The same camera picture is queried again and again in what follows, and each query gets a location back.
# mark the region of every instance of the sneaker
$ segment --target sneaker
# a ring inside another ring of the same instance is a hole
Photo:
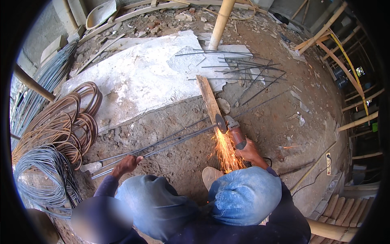
[[[223,176],[224,173],[222,171],[217,170],[213,167],[206,167],[202,172],[203,183],[207,188],[207,191],[210,191],[211,185],[214,181],[216,181],[219,177]]]

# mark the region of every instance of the gray wall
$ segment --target gray wall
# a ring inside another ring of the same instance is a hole
[[[301,6],[304,0],[275,0],[271,6],[273,12],[280,13],[281,15],[291,18],[295,11]],[[306,27],[311,27],[314,22],[325,12],[326,8],[331,4],[330,0],[310,0],[309,9],[306,14],[305,22],[303,23]],[[303,14],[305,12],[307,3],[295,16],[294,21],[301,23]]]

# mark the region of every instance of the dark long-sleeve shirt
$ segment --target dark long-sleeve shirt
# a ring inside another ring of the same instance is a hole
[[[277,176],[271,167],[268,167],[267,171],[273,176]],[[118,181],[113,176],[106,176],[98,187],[95,196],[114,197],[118,185]],[[310,227],[305,217],[294,206],[292,199],[290,191],[282,182],[282,198],[269,216],[266,225],[231,226],[220,224],[212,218],[197,219],[185,225],[166,244],[306,244],[310,240]],[[146,243],[146,241],[132,229],[126,237],[115,243],[136,244]]]

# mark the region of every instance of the broken concrete piece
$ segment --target broken concrete piece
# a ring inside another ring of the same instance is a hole
[[[214,25],[206,23],[206,24],[204,24],[203,29],[204,30],[214,30]]]
[[[117,23],[116,25],[114,25],[114,27],[112,28],[112,30],[119,30],[119,28],[122,26],[122,22],[120,23]]]
[[[146,36],[146,31],[140,31],[138,33],[138,38],[143,37],[143,36]]]
[[[80,170],[81,172],[89,171],[89,173],[91,173],[101,168],[102,168],[101,162],[93,162],[90,164],[81,165]]]
[[[230,104],[225,99],[217,98],[217,104],[225,114],[230,113]]]

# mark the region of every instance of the electrical outlet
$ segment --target electrical outlet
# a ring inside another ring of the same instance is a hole
[[[331,175],[331,165],[332,159],[330,158],[330,153],[326,153],[326,175]]]

